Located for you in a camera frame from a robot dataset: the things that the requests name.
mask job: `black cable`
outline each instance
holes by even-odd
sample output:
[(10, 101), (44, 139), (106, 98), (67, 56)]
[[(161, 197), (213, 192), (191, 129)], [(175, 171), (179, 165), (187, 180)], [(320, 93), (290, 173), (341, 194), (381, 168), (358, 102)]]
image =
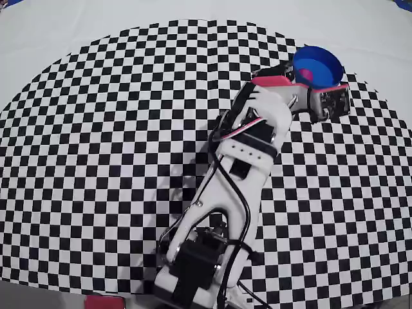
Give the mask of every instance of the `black cable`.
[[(250, 226), (250, 208), (249, 208), (249, 205), (248, 205), (247, 200), (245, 199), (244, 195), (239, 190), (239, 187), (234, 183), (233, 179), (229, 176), (227, 171), (223, 168), (222, 164), (218, 160), (218, 157), (216, 156), (216, 152), (214, 150), (212, 150), (213, 136), (217, 132), (218, 129), (219, 129), (219, 127), (216, 126), (213, 129), (212, 133), (209, 135), (208, 150), (209, 150), (209, 153), (212, 156), (214, 164), (216, 164), (216, 166), (218, 167), (219, 172), (222, 174), (222, 176), (226, 179), (226, 181), (232, 187), (233, 191), (238, 195), (238, 197), (240, 199), (240, 202), (242, 203), (243, 207), (245, 208), (245, 214), (246, 214), (245, 224), (243, 226), (243, 229), (242, 229), (240, 237), (239, 237), (240, 241), (244, 241), (245, 237), (246, 237), (246, 234), (247, 234), (247, 230), (249, 229), (249, 226)], [(238, 255), (240, 249), (241, 249), (240, 245), (235, 246), (233, 251), (232, 251), (232, 254), (229, 257), (229, 260), (227, 261), (226, 268), (225, 268), (225, 273), (223, 274), (222, 282), (221, 282), (220, 289), (219, 289), (219, 292), (218, 292), (218, 299), (217, 299), (218, 309), (224, 309), (224, 307), (225, 307), (227, 282), (229, 281), (230, 271), (232, 269), (232, 266), (234, 264), (234, 261), (236, 259), (236, 256)]]
[(240, 286), (242, 289), (245, 290), (247, 294), (252, 296), (254, 299), (256, 299), (258, 302), (260, 302), (266, 309), (273, 309), (266, 301), (264, 301), (262, 298), (257, 296), (254, 292), (249, 290), (242, 282), (238, 281), (238, 286)]

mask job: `red part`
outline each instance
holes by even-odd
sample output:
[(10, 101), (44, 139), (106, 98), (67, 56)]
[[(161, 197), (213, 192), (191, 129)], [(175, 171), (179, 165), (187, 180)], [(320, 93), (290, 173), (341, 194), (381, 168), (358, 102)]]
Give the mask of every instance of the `red part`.
[(252, 83), (261, 87), (290, 86), (292, 82), (285, 76), (257, 76), (252, 79)]
[(300, 69), (299, 73), (302, 75), (302, 77), (304, 79), (307, 79), (310, 82), (313, 81), (313, 79), (314, 79), (314, 74), (312, 73), (312, 71), (310, 71), (308, 69)]
[(116, 296), (88, 295), (84, 309), (124, 309), (124, 300)]

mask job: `checkered pattern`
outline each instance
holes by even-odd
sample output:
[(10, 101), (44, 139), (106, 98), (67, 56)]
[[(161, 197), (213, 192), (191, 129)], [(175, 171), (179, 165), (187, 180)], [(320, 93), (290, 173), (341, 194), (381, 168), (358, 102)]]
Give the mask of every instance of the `checkered pattern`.
[[(254, 24), (186, 20), (124, 30), (46, 68), (0, 114), (0, 277), (150, 292), (156, 239), (207, 170), (212, 121), (250, 72), (295, 52)], [(351, 115), (314, 125), (299, 115), (262, 192), (265, 264), (241, 278), (276, 308), (347, 307), (411, 287), (411, 131), (344, 78)]]

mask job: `robotic arm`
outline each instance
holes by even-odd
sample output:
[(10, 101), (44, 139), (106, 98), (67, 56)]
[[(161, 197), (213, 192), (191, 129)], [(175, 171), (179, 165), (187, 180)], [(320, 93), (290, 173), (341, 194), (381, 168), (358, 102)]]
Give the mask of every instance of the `robotic arm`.
[[(312, 91), (282, 77), (254, 77), (239, 91), (232, 109), (218, 118), (209, 137), (213, 164), (175, 223), (165, 266), (154, 282), (154, 294), (167, 304), (207, 309), (217, 299), (218, 309), (247, 308), (237, 282), (254, 255), (261, 190), (293, 115), (310, 111), (314, 119), (325, 120), (332, 101), (334, 113), (337, 106), (349, 111), (347, 87)], [(226, 216), (227, 228), (224, 223), (214, 230), (196, 228), (212, 212)]]

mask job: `blue cup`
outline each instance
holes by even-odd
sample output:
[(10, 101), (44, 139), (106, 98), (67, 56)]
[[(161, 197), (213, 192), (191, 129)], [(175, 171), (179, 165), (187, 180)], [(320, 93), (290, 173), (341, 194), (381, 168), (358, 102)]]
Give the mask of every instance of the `blue cup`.
[(313, 89), (338, 85), (343, 77), (343, 67), (331, 52), (316, 46), (300, 48), (292, 61), (297, 83)]

